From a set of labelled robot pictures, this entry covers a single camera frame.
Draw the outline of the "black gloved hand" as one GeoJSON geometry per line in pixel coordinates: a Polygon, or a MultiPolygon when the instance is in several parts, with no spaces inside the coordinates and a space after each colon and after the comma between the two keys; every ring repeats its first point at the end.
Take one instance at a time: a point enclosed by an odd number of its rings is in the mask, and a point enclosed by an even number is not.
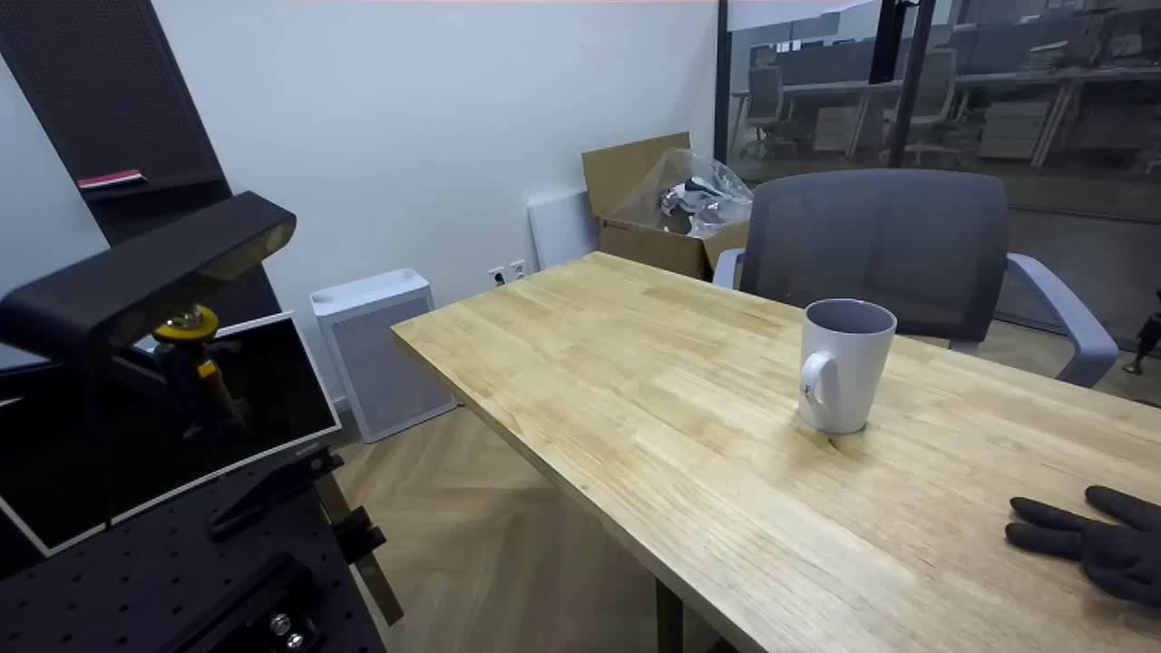
{"type": "Polygon", "coordinates": [[[1030,554],[1067,558],[1100,590],[1161,608],[1161,502],[1088,486],[1086,501],[1104,519],[1086,519],[1035,495],[1013,495],[1004,540],[1030,554]]]}

